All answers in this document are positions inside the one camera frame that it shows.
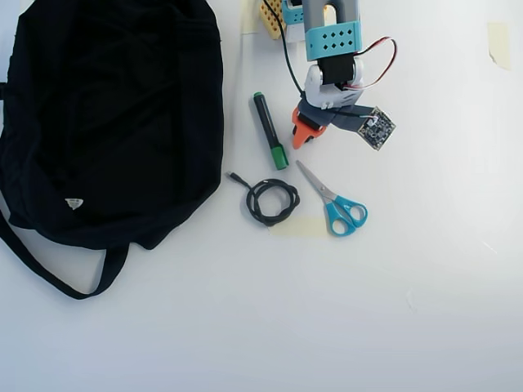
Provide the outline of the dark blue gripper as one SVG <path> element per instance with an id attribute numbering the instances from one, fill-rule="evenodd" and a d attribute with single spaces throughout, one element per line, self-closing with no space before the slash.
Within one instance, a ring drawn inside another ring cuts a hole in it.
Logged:
<path id="1" fill-rule="evenodd" d="M 342 130 L 356 131 L 365 116 L 374 107 L 348 105 L 341 108 L 320 109 L 301 98 L 293 111 L 293 148 L 300 149 L 308 141 L 320 137 L 333 124 Z"/>

